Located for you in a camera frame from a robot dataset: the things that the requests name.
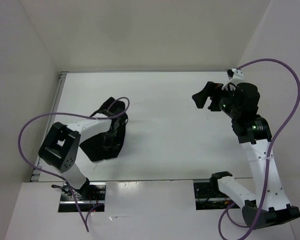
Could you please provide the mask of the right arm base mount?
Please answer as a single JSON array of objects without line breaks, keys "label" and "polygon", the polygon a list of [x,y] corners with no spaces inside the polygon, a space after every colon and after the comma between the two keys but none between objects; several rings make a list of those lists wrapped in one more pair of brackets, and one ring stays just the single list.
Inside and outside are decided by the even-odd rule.
[{"label": "right arm base mount", "polygon": [[223,210],[232,202],[224,193],[213,191],[208,181],[194,181],[193,190],[197,211]]}]

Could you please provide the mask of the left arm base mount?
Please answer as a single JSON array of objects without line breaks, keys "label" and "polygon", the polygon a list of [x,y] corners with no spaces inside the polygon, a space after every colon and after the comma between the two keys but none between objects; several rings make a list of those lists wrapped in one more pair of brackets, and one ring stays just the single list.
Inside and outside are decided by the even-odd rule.
[{"label": "left arm base mount", "polygon": [[[74,192],[80,210],[84,213],[87,213],[93,207],[98,205],[98,207],[93,209],[92,211],[103,212],[105,210],[106,186],[107,185],[105,182],[91,182],[90,188],[92,189],[92,192],[88,193],[84,197],[80,196],[77,192]],[[51,187],[53,189],[61,190],[58,207],[59,213],[78,212],[75,200],[66,184],[64,184],[63,186],[52,184]]]}]

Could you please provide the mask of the black skirt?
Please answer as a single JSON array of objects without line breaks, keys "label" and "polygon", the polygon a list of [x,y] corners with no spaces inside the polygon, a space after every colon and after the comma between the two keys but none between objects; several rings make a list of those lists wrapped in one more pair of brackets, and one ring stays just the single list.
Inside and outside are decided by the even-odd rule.
[{"label": "black skirt", "polygon": [[120,115],[111,120],[111,125],[107,132],[98,133],[79,145],[91,162],[100,162],[118,157],[124,145],[126,125],[129,121],[128,115],[122,113],[125,108],[126,105],[122,100],[110,97],[98,110],[90,115],[91,117],[94,117],[96,114],[106,117]]}]

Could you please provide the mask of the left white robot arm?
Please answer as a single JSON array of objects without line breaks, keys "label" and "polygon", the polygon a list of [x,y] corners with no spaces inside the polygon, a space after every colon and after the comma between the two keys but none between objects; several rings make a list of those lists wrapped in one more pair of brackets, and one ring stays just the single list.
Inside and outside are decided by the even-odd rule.
[{"label": "left white robot arm", "polygon": [[67,180],[78,200],[94,192],[90,180],[77,166],[78,151],[97,163],[117,158],[124,145],[128,115],[116,117],[108,110],[99,110],[97,114],[98,117],[68,125],[54,123],[38,151],[39,157]]}]

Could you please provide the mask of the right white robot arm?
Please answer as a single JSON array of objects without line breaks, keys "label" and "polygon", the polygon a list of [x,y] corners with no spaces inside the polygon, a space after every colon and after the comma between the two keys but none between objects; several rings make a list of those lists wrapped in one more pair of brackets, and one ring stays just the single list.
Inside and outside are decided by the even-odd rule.
[{"label": "right white robot arm", "polygon": [[249,162],[255,193],[238,183],[228,171],[210,178],[209,191],[219,197],[227,195],[241,209],[245,224],[254,229],[282,225],[300,217],[297,206],[286,196],[269,148],[272,134],[268,122],[258,114],[260,93],[246,82],[223,85],[209,81],[192,96],[202,109],[208,99],[211,112],[224,112],[231,118],[231,127]]}]

